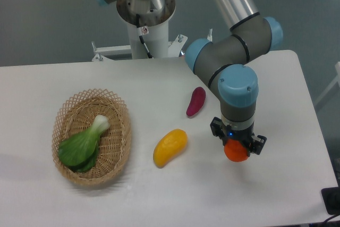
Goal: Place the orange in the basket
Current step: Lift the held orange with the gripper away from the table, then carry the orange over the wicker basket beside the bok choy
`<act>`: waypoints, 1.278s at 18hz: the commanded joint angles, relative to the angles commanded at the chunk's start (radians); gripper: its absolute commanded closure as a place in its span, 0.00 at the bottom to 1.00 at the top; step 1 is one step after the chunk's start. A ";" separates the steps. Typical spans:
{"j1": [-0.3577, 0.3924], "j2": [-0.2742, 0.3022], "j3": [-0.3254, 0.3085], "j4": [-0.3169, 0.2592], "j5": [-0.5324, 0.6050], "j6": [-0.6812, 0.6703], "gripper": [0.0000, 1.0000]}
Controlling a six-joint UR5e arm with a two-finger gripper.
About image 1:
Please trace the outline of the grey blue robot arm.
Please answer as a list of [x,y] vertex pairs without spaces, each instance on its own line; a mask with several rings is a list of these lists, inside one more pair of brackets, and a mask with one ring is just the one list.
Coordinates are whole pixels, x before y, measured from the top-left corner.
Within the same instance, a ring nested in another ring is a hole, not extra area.
[[[215,0],[231,35],[213,43],[194,41],[185,51],[192,72],[219,99],[221,116],[210,124],[232,161],[260,154],[266,137],[253,133],[258,78],[247,64],[277,47],[283,39],[281,25],[263,18],[252,0]],[[175,0],[97,0],[115,3],[128,29],[134,59],[171,56],[175,43],[168,40],[168,22]]]

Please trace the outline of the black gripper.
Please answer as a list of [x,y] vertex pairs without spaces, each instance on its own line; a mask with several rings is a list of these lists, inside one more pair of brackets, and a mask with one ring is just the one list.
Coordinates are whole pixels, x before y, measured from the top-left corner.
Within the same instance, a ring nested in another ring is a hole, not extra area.
[[218,137],[223,145],[226,145],[228,140],[236,140],[242,145],[247,145],[247,156],[250,156],[250,154],[259,155],[267,141],[265,136],[254,135],[253,126],[254,123],[246,129],[235,130],[230,128],[229,125],[225,125],[218,117],[214,117],[210,123],[212,135]]

